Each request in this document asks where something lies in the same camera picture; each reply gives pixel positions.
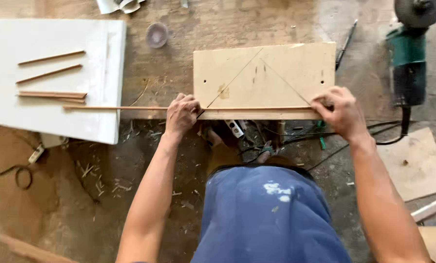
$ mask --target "person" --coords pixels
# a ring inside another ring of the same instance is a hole
[[[323,101],[332,103],[333,111]],[[431,262],[353,95],[346,87],[332,87],[311,106],[350,145],[361,224],[375,259]],[[166,131],[127,215],[118,263],[156,262],[171,205],[178,146],[199,110],[199,102],[184,94],[169,106]],[[219,136],[210,133],[213,151],[225,151]],[[210,175],[192,262],[350,262],[331,226],[320,188],[304,170],[279,161],[234,163]]]

